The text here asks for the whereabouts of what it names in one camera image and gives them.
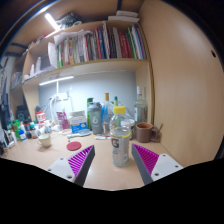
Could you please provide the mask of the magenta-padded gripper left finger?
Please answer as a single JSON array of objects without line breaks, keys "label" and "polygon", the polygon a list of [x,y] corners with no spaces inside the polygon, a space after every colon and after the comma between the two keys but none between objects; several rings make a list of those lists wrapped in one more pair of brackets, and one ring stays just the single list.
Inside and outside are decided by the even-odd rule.
[{"label": "magenta-padded gripper left finger", "polygon": [[94,156],[95,147],[91,145],[69,158],[58,158],[47,168],[47,171],[78,186],[83,186]]}]

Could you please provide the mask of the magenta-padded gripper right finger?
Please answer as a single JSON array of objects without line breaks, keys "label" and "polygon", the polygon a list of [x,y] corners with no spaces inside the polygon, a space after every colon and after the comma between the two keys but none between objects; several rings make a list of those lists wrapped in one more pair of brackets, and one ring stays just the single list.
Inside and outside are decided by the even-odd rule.
[{"label": "magenta-padded gripper right finger", "polygon": [[137,144],[132,145],[132,155],[145,185],[182,169],[168,154],[158,155]]}]

